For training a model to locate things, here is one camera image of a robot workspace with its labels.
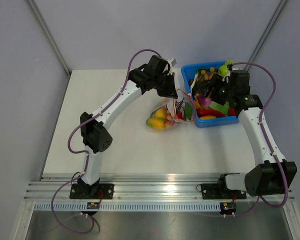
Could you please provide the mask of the clear zip top bag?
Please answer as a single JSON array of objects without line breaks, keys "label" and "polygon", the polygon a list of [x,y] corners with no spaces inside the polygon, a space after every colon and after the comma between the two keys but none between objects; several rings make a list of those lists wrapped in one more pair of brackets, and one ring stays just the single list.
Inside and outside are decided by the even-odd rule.
[{"label": "clear zip top bag", "polygon": [[191,123],[196,119],[194,101],[189,93],[176,90],[177,98],[165,97],[154,107],[146,120],[147,127],[164,131],[179,124]]}]

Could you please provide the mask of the purple toy onion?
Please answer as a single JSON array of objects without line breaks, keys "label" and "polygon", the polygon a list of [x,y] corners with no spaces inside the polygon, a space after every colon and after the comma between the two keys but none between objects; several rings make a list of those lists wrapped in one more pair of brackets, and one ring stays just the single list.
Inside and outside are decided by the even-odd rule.
[{"label": "purple toy onion", "polygon": [[197,97],[197,101],[202,108],[207,108],[212,103],[212,99],[210,97],[203,97],[201,95]]}]

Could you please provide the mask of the yellow toy mango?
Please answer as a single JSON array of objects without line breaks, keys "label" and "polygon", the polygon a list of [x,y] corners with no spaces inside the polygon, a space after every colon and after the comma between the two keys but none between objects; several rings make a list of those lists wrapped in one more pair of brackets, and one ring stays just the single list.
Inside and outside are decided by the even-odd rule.
[{"label": "yellow toy mango", "polygon": [[165,129],[165,120],[157,117],[150,117],[146,120],[146,125],[152,129],[161,131]]}]

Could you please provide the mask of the yellow toy lemon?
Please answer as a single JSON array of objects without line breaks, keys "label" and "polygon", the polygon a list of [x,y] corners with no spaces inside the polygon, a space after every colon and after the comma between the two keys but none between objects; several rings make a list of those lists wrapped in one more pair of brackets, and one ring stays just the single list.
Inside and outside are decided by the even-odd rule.
[{"label": "yellow toy lemon", "polygon": [[167,118],[167,111],[165,108],[159,108],[155,111],[154,115],[155,118],[165,120]]}]

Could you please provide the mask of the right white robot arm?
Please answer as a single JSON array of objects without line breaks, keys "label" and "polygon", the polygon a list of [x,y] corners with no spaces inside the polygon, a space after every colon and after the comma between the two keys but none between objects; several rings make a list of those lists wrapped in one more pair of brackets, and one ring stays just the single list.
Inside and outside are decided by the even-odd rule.
[{"label": "right white robot arm", "polygon": [[248,173],[225,173],[218,179],[217,193],[229,198],[235,191],[252,197],[287,195],[297,166],[287,161],[276,145],[266,119],[265,105],[250,93],[250,75],[245,70],[232,70],[222,78],[215,74],[209,83],[198,89],[203,97],[218,104],[228,103],[243,125],[252,148],[255,166]]}]

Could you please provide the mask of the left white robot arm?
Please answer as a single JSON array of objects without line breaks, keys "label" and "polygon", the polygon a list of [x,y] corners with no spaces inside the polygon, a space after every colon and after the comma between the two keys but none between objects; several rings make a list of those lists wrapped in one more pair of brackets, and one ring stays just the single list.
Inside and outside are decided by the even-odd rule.
[{"label": "left white robot arm", "polygon": [[160,97],[178,97],[172,71],[175,64],[174,58],[163,59],[153,55],[148,63],[127,73],[123,87],[103,106],[91,114],[84,112],[80,116],[86,163],[83,176],[77,183],[85,198],[93,199],[98,194],[102,156],[113,142],[109,129],[116,118],[147,91],[156,90]]}]

